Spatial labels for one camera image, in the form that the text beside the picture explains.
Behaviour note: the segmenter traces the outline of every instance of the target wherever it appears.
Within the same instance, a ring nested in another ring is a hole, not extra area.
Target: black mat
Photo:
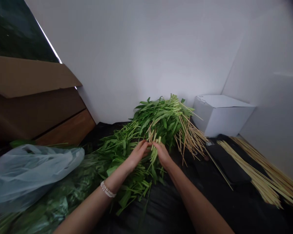
[[[100,138],[113,134],[123,124],[99,123],[82,145],[91,142],[86,150],[97,149]],[[265,203],[251,184],[238,186],[232,191],[212,161],[205,161],[203,157],[201,161],[193,160],[186,152],[188,167],[182,167],[178,149],[173,149],[170,155],[235,233],[292,233],[293,227],[288,225],[289,216],[284,216],[284,211]],[[116,204],[111,213],[107,211],[102,217],[95,233],[195,233],[172,181],[167,175],[164,179],[167,186],[160,183],[152,186],[145,217],[143,209],[146,199],[133,202],[119,217],[114,215],[118,209]]]

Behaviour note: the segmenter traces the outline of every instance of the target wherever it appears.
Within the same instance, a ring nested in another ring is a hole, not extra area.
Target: white box
[[[225,95],[196,96],[193,116],[197,128],[206,137],[216,137],[218,134],[235,137],[241,131],[255,107]]]

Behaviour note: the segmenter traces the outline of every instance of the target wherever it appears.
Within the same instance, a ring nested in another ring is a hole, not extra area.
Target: plastic bag
[[[23,145],[0,158],[0,214],[26,210],[84,159],[82,148]]]

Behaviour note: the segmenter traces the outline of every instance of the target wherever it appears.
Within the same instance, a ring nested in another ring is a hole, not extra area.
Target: white bracelet
[[[105,194],[111,198],[114,198],[116,196],[116,193],[112,193],[104,184],[104,181],[101,182],[101,188],[105,192]]]

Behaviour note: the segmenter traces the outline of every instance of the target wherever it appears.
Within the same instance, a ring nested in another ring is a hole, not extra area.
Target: cardboard flap
[[[237,99],[227,97],[225,95],[200,95],[197,96],[200,101],[207,103],[214,108],[224,107],[254,107]]]
[[[0,56],[0,95],[6,98],[74,86],[82,84],[64,64]]]

